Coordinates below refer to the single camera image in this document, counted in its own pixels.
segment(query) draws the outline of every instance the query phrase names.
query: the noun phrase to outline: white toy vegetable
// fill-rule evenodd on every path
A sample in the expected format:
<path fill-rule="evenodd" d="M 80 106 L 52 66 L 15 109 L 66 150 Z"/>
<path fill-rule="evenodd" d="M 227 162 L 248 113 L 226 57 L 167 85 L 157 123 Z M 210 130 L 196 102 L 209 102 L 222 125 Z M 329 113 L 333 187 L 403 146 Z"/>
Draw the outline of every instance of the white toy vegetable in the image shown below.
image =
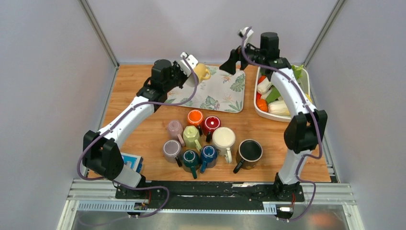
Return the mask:
<path fill-rule="evenodd" d="M 289 116 L 289 110 L 284 101 L 274 101 L 268 104 L 268 113 L 278 116 Z"/>
<path fill-rule="evenodd" d="M 272 83 L 268 80 L 268 78 L 265 78 L 261 83 L 258 84 L 257 92 L 264 95 L 266 92 L 268 92 L 271 85 Z"/>
<path fill-rule="evenodd" d="M 268 95 L 271 93 L 272 89 L 268 90 L 265 94 L 261 95 L 261 99 L 266 99 Z"/>

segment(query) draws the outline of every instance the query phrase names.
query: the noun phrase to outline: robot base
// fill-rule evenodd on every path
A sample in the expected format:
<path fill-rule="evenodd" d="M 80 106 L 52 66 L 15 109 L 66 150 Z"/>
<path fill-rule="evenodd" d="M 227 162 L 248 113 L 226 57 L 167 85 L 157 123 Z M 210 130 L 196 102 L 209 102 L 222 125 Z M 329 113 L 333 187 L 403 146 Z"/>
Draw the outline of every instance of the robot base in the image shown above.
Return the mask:
<path fill-rule="evenodd" d="M 164 186 L 170 190 L 170 197 L 165 205 L 169 209 L 199 209 L 199 210 L 263 210 L 263 202 L 286 202 L 277 205 L 286 207 L 293 200 L 303 202 L 302 187 L 294 189 L 285 186 L 284 192 L 278 192 L 281 187 L 274 184 L 242 183 L 242 182 L 206 182 L 206 181 L 148 181 L 142 177 L 137 187 Z M 151 190 L 151 204 L 148 208 L 158 208 L 166 199 L 162 189 Z M 128 190 L 117 187 L 117 199 L 145 199 L 145 191 Z"/>

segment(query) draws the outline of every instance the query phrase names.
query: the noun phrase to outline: mug rim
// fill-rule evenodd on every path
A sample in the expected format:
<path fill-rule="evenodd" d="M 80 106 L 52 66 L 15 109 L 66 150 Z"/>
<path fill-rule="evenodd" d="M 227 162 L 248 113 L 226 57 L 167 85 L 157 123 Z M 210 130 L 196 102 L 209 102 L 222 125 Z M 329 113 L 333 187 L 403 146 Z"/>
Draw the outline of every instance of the mug rim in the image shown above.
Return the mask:
<path fill-rule="evenodd" d="M 227 129 L 227 130 L 230 130 L 233 134 L 234 134 L 234 141 L 233 141 L 233 143 L 231 143 L 230 145 L 219 145 L 219 143 L 217 143 L 216 142 L 216 140 L 215 140 L 215 138 L 214 138 L 214 134 L 216 133 L 216 132 L 218 132 L 218 130 L 222 130 L 222 129 Z M 235 143 L 236 143 L 236 133 L 232 130 L 232 129 L 230 129 L 229 127 L 219 127 L 219 128 L 217 128 L 214 132 L 213 132 L 213 135 L 212 135 L 212 140 L 213 140 L 213 144 L 215 145 L 215 146 L 217 146 L 217 147 L 220 147 L 220 148 L 224 148 L 224 149 L 227 149 L 227 148 L 230 148 L 231 146 L 233 146 Z"/>
<path fill-rule="evenodd" d="M 202 115 L 202 117 L 201 117 L 198 121 L 192 121 L 192 120 L 189 119 L 189 115 L 190 115 L 191 112 L 199 112 L 199 113 Z M 188 113 L 187 118 L 188 118 L 188 121 L 189 121 L 191 124 L 193 124 L 193 123 L 199 124 L 199 123 L 201 123 L 201 122 L 203 121 L 204 115 L 203 115 L 203 113 L 202 113 L 200 110 L 193 109 L 193 110 L 191 110 L 191 111 Z"/>
<path fill-rule="evenodd" d="M 165 146 L 166 146 L 166 144 L 168 144 L 169 142 L 175 142 L 175 143 L 177 144 L 178 150 L 177 150 L 175 153 L 168 154 L 168 152 L 165 151 Z M 164 154 L 167 155 L 167 156 L 178 155 L 178 154 L 180 153 L 180 149 L 181 149 L 181 145 L 180 145 L 179 141 L 177 141 L 177 140 L 168 140 L 167 142 L 165 142 L 165 144 L 164 144 L 164 146 L 163 146 Z"/>
<path fill-rule="evenodd" d="M 185 133 L 186 130 L 190 129 L 190 128 L 193 129 L 195 132 L 194 136 L 191 136 L 191 137 L 188 136 L 188 133 Z M 196 128 L 196 126 L 186 126 L 185 129 L 183 130 L 183 134 L 186 136 L 186 138 L 195 138 L 196 134 L 198 134 L 198 133 L 199 133 L 199 130 Z"/>
<path fill-rule="evenodd" d="M 207 154 L 204 152 L 204 149 L 208 149 L 208 148 L 213 149 L 212 155 L 207 155 Z M 206 146 L 203 147 L 203 149 L 201 150 L 201 152 L 202 152 L 203 155 L 206 156 L 206 157 L 212 157 L 212 156 L 214 156 L 214 154 L 215 154 L 215 148 L 213 148 L 213 146 L 206 145 Z"/>
<path fill-rule="evenodd" d="M 192 152 L 192 153 L 193 153 L 193 159 L 187 160 L 187 159 L 185 158 L 185 154 L 186 154 L 187 152 Z M 186 151 L 184 152 L 184 154 L 183 154 L 183 159 L 184 159 L 185 161 L 187 161 L 187 162 L 192 162 L 192 161 L 194 161 L 195 158 L 196 158 L 196 153 L 195 153 L 193 150 L 186 150 Z"/>
<path fill-rule="evenodd" d="M 207 125 L 207 119 L 210 118 L 210 117 L 215 117 L 215 118 L 217 118 L 217 120 L 218 120 L 218 124 L 217 124 L 217 126 L 214 127 L 214 128 L 211 128 L 211 127 L 209 127 L 209 126 Z M 219 119 L 217 116 L 208 116 L 208 117 L 206 117 L 206 119 L 204 120 L 204 125 L 205 125 L 206 128 L 208 128 L 208 129 L 217 129 L 217 128 L 220 127 L 221 121 L 220 121 L 220 119 Z"/>
<path fill-rule="evenodd" d="M 172 124 L 172 122 L 176 123 L 177 126 L 176 126 L 176 127 L 171 127 L 170 124 Z M 181 123 L 180 123 L 179 120 L 171 120 L 171 121 L 169 121 L 169 123 L 168 123 L 168 128 L 169 128 L 170 131 L 176 131 L 176 130 L 179 129 L 180 127 L 181 127 Z"/>
<path fill-rule="evenodd" d="M 242 143 L 246 142 L 247 140 L 252 140 L 252 141 L 254 141 L 254 142 L 257 143 L 257 144 L 259 145 L 259 147 L 261 148 L 261 155 L 260 155 L 257 159 L 255 159 L 255 160 L 253 160 L 253 161 L 250 161 L 250 160 L 244 158 L 243 155 L 241 154 L 241 145 L 242 145 Z M 263 154 L 263 153 L 264 153 L 264 150 L 263 150 L 261 144 L 260 144 L 259 142 L 257 142 L 256 140 L 253 140 L 253 139 L 245 139 L 245 140 L 241 141 L 240 145 L 238 146 L 238 154 L 240 155 L 240 157 L 241 157 L 242 159 L 244 159 L 245 161 L 248 161 L 248 162 L 256 162 L 256 161 L 259 161 L 259 160 L 262 158 L 262 154 Z"/>

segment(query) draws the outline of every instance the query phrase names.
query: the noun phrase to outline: black mug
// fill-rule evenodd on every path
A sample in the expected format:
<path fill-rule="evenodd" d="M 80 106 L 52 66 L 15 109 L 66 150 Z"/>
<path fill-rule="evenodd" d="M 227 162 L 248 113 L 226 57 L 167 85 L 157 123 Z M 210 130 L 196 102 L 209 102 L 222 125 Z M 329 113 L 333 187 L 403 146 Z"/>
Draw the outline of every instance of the black mug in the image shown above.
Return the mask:
<path fill-rule="evenodd" d="M 261 159 L 262 152 L 262 146 L 258 142 L 251 139 L 242 141 L 236 154 L 237 166 L 234 168 L 233 173 L 237 173 L 241 168 L 254 168 Z"/>

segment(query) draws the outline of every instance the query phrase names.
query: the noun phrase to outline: metal floor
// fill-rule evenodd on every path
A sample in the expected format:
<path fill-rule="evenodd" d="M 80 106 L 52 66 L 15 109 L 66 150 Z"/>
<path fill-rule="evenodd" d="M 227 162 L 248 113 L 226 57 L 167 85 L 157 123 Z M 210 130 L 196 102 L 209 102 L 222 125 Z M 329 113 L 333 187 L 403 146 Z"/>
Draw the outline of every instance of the metal floor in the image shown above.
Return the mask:
<path fill-rule="evenodd" d="M 304 205 L 295 205 L 295 215 Z M 126 216 L 122 212 L 78 211 L 73 230 L 348 230 L 342 205 L 312 205 L 302 219 L 284 223 L 268 215 L 158 213 L 148 218 L 124 219 L 101 227 L 86 227 L 77 222 L 98 224 Z"/>

